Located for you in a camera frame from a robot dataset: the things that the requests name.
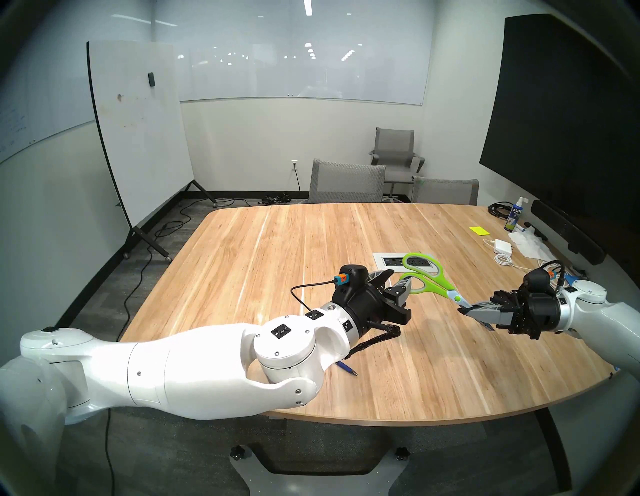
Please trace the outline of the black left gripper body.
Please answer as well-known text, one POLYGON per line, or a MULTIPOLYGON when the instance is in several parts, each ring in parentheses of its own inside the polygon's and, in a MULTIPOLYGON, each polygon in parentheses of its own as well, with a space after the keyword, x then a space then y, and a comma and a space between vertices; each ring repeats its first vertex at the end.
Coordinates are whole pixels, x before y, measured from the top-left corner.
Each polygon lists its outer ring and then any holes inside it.
POLYGON ((374 327, 382 323, 407 325, 412 318, 412 311, 407 306, 394 305, 385 298, 383 290, 371 284, 361 287, 337 285, 331 302, 349 314, 359 334, 366 334, 372 328, 371 324, 374 327))

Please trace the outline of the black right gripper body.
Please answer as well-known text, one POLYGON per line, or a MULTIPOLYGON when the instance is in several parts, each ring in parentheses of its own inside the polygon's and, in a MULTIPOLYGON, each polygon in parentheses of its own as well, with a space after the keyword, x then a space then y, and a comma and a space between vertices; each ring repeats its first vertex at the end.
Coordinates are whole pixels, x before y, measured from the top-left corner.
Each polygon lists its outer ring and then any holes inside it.
POLYGON ((561 305, 556 292, 512 291, 510 296, 514 309, 510 335, 527 335, 537 341, 543 332, 557 328, 561 305))

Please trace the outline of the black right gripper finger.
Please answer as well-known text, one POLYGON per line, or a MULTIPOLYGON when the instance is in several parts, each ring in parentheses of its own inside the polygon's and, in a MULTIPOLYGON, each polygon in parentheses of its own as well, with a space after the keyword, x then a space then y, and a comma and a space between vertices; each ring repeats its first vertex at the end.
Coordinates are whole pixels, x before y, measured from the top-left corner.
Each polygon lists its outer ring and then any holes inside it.
POLYGON ((483 325, 505 329, 511 326, 514 316, 513 312, 501 311, 500 309, 457 309, 457 311, 483 325))
POLYGON ((515 312, 517 310, 517 298, 514 294, 493 294, 486 301, 480 301, 472 306, 472 311, 496 311, 515 312))

